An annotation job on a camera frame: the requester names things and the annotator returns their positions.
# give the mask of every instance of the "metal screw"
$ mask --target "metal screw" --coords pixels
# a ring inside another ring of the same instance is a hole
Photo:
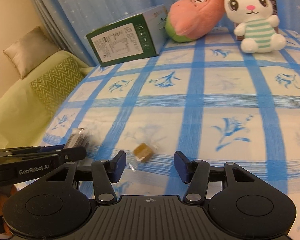
[[[198,201],[201,199],[201,196],[196,193],[191,193],[191,194],[186,195],[186,199],[189,201]]]
[[[103,193],[98,196],[98,199],[101,201],[110,201],[114,199],[114,196],[109,193]]]

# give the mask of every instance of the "green chevron pillow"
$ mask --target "green chevron pillow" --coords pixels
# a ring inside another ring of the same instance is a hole
[[[54,115],[62,102],[83,79],[78,63],[68,57],[41,77],[30,83],[30,87]]]

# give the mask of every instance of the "green box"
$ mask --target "green box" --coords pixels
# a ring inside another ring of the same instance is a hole
[[[147,8],[103,26],[87,39],[102,67],[157,56],[168,36],[164,5]]]

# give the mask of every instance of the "embroidered mouth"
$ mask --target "embroidered mouth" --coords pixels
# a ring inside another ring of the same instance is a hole
[[[252,13],[255,13],[255,14],[257,14],[257,13],[259,13],[259,12],[254,12],[254,11],[251,11],[250,13],[246,13],[246,14],[252,14]]]

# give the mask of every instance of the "bunny head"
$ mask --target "bunny head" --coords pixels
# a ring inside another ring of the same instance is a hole
[[[225,10],[235,23],[248,22],[260,18],[267,19],[273,14],[269,0],[224,0]]]

